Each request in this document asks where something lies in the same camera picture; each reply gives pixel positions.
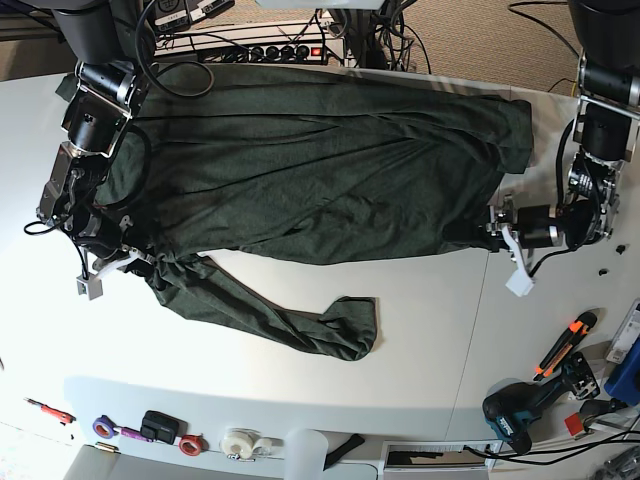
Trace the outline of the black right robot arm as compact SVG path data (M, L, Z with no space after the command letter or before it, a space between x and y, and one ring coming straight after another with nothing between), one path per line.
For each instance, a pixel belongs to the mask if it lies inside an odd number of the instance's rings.
M134 52L135 6L126 1L39 1L50 11L77 58L75 90L61 127L67 134L36 209L47 232L58 230L80 256L97 258L97 273L82 269L89 282L113 270L152 275L150 248L132 234L126 212L144 190L151 166L151 143L133 124L149 82ZM143 157L130 191L107 204L95 201L127 135L142 143Z

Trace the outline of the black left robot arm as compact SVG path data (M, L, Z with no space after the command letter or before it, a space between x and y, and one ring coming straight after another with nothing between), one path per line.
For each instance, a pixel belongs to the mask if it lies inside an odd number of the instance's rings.
M554 167L556 201L490 208L476 231L492 251L507 246L508 229L524 249L562 245L569 252L613 231L620 171L633 156L639 132L639 4L569 1L581 45L576 76L578 106L560 137Z

